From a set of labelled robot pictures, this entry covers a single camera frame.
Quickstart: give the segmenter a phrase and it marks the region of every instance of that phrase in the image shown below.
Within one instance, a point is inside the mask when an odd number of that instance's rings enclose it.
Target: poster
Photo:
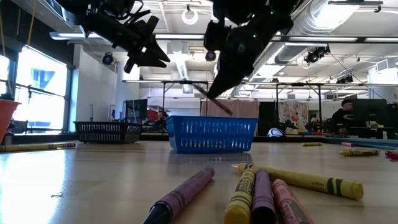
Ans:
[[[298,129],[287,128],[288,132],[304,132],[305,126],[308,124],[308,103],[301,103],[298,101],[281,102],[279,107],[279,121],[286,123],[290,121]]]

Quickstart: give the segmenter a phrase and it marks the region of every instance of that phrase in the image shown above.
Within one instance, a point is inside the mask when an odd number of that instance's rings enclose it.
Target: window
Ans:
[[[6,57],[0,56],[0,94],[7,91],[8,67],[10,60]]]
[[[68,68],[48,56],[24,47],[19,53],[17,83],[65,96]]]
[[[28,120],[28,128],[62,129],[67,76],[65,64],[24,47],[19,54],[15,94],[22,104],[15,120]]]

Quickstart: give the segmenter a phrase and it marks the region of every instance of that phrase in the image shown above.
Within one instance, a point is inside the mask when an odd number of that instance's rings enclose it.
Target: blue plastic basket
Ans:
[[[166,123],[177,153],[223,153],[249,151],[257,119],[171,116]]]

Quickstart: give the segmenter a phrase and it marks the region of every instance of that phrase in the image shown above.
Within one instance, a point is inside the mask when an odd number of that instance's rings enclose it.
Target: orange bucket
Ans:
[[[18,102],[0,99],[0,142],[2,141]]]

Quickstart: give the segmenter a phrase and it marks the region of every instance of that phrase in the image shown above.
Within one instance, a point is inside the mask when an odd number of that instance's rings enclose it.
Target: purple crayon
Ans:
[[[162,197],[150,208],[143,224],[169,223],[210,182],[214,173],[214,168],[206,167]]]
[[[276,215],[271,182],[268,172],[264,169],[259,169],[256,174],[251,214],[253,224],[275,223]]]

